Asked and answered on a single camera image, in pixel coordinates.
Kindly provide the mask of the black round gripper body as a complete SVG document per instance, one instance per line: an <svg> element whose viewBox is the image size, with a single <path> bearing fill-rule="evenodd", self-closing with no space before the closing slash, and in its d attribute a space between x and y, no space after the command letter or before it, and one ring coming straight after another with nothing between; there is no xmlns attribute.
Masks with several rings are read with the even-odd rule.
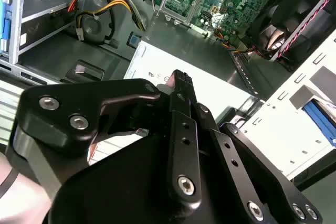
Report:
<svg viewBox="0 0 336 224"><path fill-rule="evenodd" d="M234 223L233 201L200 134L146 137L70 178L50 223Z"/></svg>

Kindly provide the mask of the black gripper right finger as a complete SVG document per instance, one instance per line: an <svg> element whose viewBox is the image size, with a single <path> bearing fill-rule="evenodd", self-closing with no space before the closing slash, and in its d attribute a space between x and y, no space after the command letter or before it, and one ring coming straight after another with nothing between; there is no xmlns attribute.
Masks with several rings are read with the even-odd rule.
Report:
<svg viewBox="0 0 336 224"><path fill-rule="evenodd" d="M306 196L231 123L218 127L210 110L194 105L201 134L233 201L234 223L322 223Z"/></svg>

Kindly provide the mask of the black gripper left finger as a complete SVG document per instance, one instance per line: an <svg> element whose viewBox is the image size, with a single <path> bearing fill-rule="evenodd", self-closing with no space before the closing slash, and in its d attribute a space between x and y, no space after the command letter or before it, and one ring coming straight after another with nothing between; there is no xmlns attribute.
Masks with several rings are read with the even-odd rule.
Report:
<svg viewBox="0 0 336 224"><path fill-rule="evenodd" d="M192 79L175 70L166 94L145 79L35 86L19 100L10 144L50 198L76 174L146 137L179 135L197 150Z"/></svg>

